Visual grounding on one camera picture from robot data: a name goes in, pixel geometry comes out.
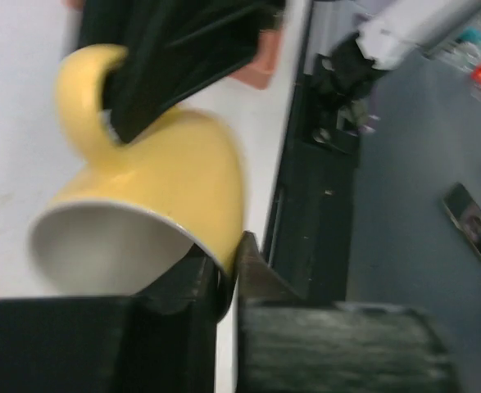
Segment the yellow mug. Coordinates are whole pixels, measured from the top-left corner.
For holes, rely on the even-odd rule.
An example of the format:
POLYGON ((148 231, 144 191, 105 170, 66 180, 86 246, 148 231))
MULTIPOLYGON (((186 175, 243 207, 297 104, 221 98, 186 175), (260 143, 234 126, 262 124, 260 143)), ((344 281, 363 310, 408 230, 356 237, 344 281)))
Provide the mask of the yellow mug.
POLYGON ((31 224, 31 264, 46 296, 129 296, 197 247, 216 267, 223 318, 244 229, 238 141, 223 120, 177 106, 136 142, 117 144, 102 116, 102 91, 126 55, 99 44, 61 63, 57 116, 84 167, 31 224))

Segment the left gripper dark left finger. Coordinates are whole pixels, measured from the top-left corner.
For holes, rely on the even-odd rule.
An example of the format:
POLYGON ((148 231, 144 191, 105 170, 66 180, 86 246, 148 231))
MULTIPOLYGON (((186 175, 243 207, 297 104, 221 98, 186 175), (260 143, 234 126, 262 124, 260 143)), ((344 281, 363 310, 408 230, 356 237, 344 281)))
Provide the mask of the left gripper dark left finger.
POLYGON ((0 300, 0 392, 211 392, 216 279, 191 250, 135 296, 0 300))

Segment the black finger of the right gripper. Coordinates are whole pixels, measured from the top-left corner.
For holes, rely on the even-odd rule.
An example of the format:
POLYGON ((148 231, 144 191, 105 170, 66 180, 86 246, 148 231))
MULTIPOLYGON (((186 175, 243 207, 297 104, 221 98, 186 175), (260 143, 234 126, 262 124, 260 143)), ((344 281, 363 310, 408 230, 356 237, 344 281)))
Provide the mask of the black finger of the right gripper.
POLYGON ((127 51, 103 89, 102 107, 123 143, 194 93, 255 57, 259 35, 279 26, 284 1, 88 0, 78 46, 127 51))

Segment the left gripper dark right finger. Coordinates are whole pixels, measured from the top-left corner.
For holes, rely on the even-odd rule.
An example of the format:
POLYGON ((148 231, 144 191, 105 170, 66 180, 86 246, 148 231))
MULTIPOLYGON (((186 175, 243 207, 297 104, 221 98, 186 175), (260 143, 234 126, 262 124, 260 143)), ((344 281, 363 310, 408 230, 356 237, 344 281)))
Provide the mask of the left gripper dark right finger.
POLYGON ((246 232, 238 272, 240 392, 458 392, 449 352, 424 314, 396 305, 302 299, 246 232))

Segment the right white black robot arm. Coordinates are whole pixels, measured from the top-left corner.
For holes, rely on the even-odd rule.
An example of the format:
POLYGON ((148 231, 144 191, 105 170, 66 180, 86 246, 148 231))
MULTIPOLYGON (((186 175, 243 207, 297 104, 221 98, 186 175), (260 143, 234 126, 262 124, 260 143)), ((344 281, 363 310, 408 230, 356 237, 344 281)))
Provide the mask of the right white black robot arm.
MULTIPOLYGON (((283 1, 72 1, 79 12, 78 109, 70 139, 91 158, 109 143, 101 112, 125 143, 173 106, 255 58, 261 31, 283 1)), ((362 98, 415 49, 446 42, 481 12, 481 1, 395 1, 330 53, 320 78, 328 108, 362 98)))

